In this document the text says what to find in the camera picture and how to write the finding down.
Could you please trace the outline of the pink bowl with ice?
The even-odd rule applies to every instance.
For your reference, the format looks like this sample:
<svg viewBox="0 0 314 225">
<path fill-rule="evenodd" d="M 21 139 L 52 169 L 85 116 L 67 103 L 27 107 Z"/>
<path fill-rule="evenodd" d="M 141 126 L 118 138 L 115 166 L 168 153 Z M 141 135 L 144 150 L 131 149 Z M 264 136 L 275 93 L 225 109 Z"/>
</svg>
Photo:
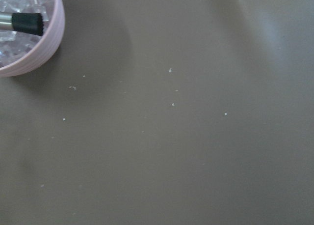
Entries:
<svg viewBox="0 0 314 225">
<path fill-rule="evenodd" d="M 0 0 L 2 13 L 39 13 L 41 36 L 20 31 L 0 31 L 0 76 L 28 73 L 47 62 L 58 49 L 65 30 L 62 0 Z"/>
</svg>

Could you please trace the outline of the steel muddler black tip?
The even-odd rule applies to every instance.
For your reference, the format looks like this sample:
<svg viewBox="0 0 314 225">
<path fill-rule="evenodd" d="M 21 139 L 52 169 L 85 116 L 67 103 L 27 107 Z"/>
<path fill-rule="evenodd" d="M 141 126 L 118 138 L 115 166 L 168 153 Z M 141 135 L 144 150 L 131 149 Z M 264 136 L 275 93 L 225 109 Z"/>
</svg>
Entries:
<svg viewBox="0 0 314 225">
<path fill-rule="evenodd" d="M 40 13 L 1 12 L 0 29 L 43 36 L 43 17 Z"/>
</svg>

